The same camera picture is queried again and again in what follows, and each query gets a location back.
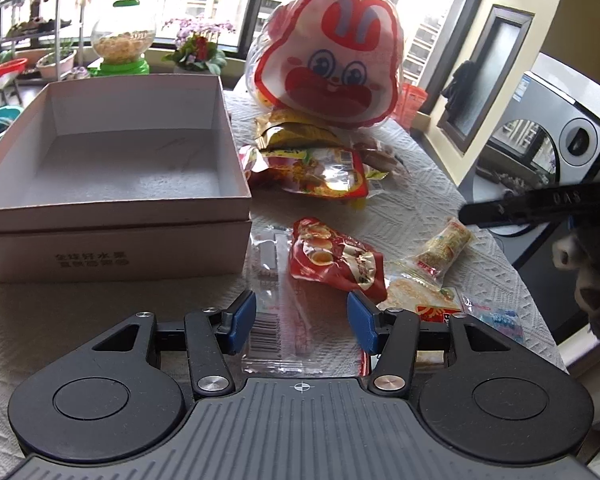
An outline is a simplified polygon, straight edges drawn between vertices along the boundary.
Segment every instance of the orange basket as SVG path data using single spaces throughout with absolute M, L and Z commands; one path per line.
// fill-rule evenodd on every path
M 422 88 L 402 83 L 402 92 L 398 96 L 398 102 L 391 114 L 392 119 L 409 131 L 418 110 L 426 100 L 427 93 Z
M 0 78 L 8 74 L 9 72 L 18 72 L 22 73 L 27 66 L 27 58 L 19 57 L 18 59 L 12 59 L 11 61 L 7 61 L 6 63 L 0 64 Z

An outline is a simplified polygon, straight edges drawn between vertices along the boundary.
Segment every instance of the white tablecloth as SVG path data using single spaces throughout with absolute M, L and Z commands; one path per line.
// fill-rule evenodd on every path
M 245 144 L 253 135 L 253 118 L 260 112 L 247 97 L 227 92 L 226 101 L 236 143 Z M 317 216 L 333 228 L 373 245 L 386 259 L 409 254 L 440 230 L 446 216 L 457 213 L 462 197 L 395 122 L 384 124 L 378 137 L 400 151 L 411 173 L 407 189 L 376 196 L 362 211 L 338 202 L 282 193 L 273 201 L 268 200 L 267 193 L 256 192 L 254 227 L 290 226 L 302 216 Z M 525 345 L 564 368 L 526 286 L 488 232 L 477 232 L 476 239 L 449 271 L 445 284 L 456 286 L 476 300 L 516 310 L 524 326 Z M 135 312 L 148 310 L 160 320 L 177 320 L 193 308 L 227 306 L 244 287 L 241 276 L 0 285 L 0 478 L 22 456 L 11 433 L 7 404 L 13 389 L 26 377 Z

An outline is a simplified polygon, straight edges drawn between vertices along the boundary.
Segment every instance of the cartoon rabbit face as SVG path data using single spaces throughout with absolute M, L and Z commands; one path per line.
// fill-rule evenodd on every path
M 301 0 L 258 62 L 274 105 L 343 127 L 382 121 L 397 100 L 402 31 L 384 0 Z

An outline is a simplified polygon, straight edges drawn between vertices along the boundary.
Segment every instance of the white flower pot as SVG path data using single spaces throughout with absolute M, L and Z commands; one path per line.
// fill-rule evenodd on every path
M 36 63 L 36 68 L 38 70 L 40 70 L 40 76 L 42 77 L 42 79 L 53 79 L 53 80 L 56 79 L 56 64 L 55 63 L 49 64 L 49 65 L 40 64 L 44 59 L 49 58 L 49 57 L 52 58 L 53 56 L 54 56 L 54 53 L 50 52 L 49 54 L 46 54 L 45 56 L 41 57 L 38 60 L 38 62 Z M 71 70 L 74 67 L 74 59 L 75 59 L 75 50 L 60 62 L 61 75 L 69 72 L 69 70 Z

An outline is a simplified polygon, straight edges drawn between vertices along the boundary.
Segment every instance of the blue candy wrapper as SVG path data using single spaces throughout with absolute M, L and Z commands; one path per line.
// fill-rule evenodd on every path
M 475 303 L 464 294 L 462 298 L 462 309 L 481 322 L 493 327 L 501 334 L 513 339 L 521 345 L 525 342 L 525 335 L 522 330 L 520 318 L 515 310 L 505 310 L 493 306 Z

